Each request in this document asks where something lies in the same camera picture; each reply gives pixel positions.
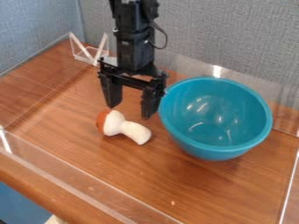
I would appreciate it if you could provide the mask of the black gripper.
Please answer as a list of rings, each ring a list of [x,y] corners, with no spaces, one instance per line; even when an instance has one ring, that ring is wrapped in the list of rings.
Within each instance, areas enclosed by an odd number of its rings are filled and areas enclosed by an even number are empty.
[[[98,79],[106,106],[122,100],[122,86],[140,89],[141,117],[154,114],[164,95],[165,73],[154,66],[154,31],[116,32],[116,57],[98,59]]]

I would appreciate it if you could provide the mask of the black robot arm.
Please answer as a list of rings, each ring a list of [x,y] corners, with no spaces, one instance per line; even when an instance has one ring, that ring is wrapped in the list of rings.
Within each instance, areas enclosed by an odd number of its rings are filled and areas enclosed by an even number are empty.
[[[98,59],[97,77],[112,109],[122,100],[122,86],[142,91],[141,117],[157,111],[168,74],[154,66],[154,49],[164,49],[168,37],[156,24],[157,0],[108,0],[116,21],[116,57]]]

